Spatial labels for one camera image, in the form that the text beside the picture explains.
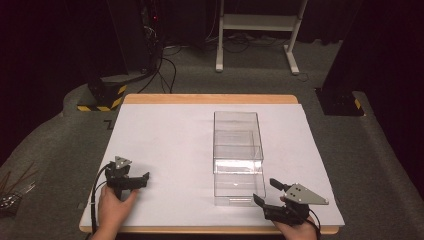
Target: table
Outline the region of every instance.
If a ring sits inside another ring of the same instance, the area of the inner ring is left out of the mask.
[[[133,161],[130,177],[149,171],[151,178],[121,232],[280,234],[263,218],[259,207],[221,207],[213,203],[213,112],[235,109],[258,112],[266,179],[275,177],[288,184],[302,179],[303,185],[318,189],[317,193],[328,198],[328,206],[311,206],[320,217],[323,234],[334,234],[344,225],[296,97],[129,94],[121,106],[101,167],[120,156]],[[305,137],[290,136],[294,133],[290,131]],[[276,153],[282,148],[287,151]],[[277,200],[281,192],[270,186],[266,190],[266,202],[281,205]],[[89,205],[80,229],[91,231]]]

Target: black curtain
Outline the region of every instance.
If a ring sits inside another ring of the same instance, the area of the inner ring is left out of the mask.
[[[300,3],[301,0],[226,0],[225,13],[289,16],[299,12]],[[361,3],[362,0],[309,0],[297,40],[310,43],[320,39],[323,44],[343,40]],[[213,11],[211,5],[209,6],[208,11]],[[290,36],[275,32],[267,34]]]
[[[69,91],[85,83],[60,31],[65,14],[63,1],[0,3],[0,166],[31,131],[62,111]]]
[[[384,26],[363,32],[379,38],[370,48],[368,61],[358,69],[357,90],[366,93],[373,112],[400,163],[424,199],[424,114],[421,92],[424,73],[424,6],[420,0],[370,0]],[[370,25],[368,21],[362,26]]]
[[[202,48],[206,38],[207,0],[163,0],[162,23],[168,41],[188,43]],[[215,12],[215,2],[210,6]]]
[[[309,0],[297,37],[301,42],[343,40],[362,0]]]

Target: human hand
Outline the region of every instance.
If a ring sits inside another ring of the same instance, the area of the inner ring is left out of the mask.
[[[314,220],[309,216],[308,220],[314,223]],[[284,223],[273,221],[278,230],[283,233],[286,240],[316,240],[317,232],[314,226],[308,222],[303,222],[301,225],[290,226]]]
[[[99,200],[99,231],[118,232],[121,224],[125,221],[134,206],[139,190],[132,190],[125,201],[119,200],[113,189],[107,185],[102,187]]]

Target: white metal stand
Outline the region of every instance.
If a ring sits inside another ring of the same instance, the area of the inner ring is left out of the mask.
[[[296,16],[273,16],[224,14],[224,0],[221,0],[216,71],[222,72],[224,70],[224,52],[222,47],[224,29],[282,31],[292,32],[289,45],[284,45],[284,53],[287,56],[291,72],[294,75],[298,75],[299,68],[293,56],[293,46],[296,42],[307,2],[308,0],[302,0],[299,13]]]

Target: metal tool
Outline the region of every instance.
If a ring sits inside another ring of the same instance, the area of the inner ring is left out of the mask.
[[[35,181],[19,191],[6,194],[0,198],[0,217],[15,216],[22,197],[35,187]]]

